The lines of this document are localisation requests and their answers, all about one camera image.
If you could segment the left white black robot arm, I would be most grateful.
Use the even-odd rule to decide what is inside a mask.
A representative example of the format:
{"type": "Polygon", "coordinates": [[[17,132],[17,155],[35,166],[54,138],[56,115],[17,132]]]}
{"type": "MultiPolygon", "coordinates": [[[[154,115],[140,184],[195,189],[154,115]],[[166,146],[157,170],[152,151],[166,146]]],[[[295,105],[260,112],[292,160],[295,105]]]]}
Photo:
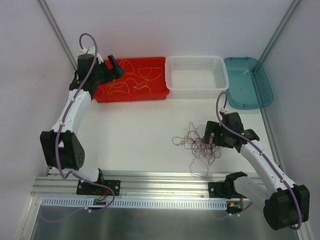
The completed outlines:
{"type": "Polygon", "coordinates": [[[92,53],[78,56],[78,68],[69,85],[68,99],[54,126],[40,134],[46,164],[59,170],[63,179],[73,175],[78,179],[77,195],[106,197],[120,194],[119,180],[106,180],[101,169],[85,164],[85,150],[76,133],[93,96],[102,84],[124,76],[125,70],[109,55],[111,64],[92,53]]]}

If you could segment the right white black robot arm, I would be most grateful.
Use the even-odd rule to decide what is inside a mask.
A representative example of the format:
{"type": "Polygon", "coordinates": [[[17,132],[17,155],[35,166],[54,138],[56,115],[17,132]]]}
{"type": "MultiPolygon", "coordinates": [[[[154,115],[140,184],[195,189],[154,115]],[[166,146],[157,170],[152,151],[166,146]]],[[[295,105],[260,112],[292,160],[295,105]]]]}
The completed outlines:
{"type": "Polygon", "coordinates": [[[273,230],[299,230],[309,219],[308,188],[303,184],[297,185],[268,158],[258,135],[252,129],[244,129],[237,112],[219,112],[217,116],[217,122],[206,123],[203,143],[236,149],[254,168],[263,186],[239,171],[226,175],[223,182],[210,182],[211,194],[225,199],[242,195],[262,209],[266,222],[273,230]]]}

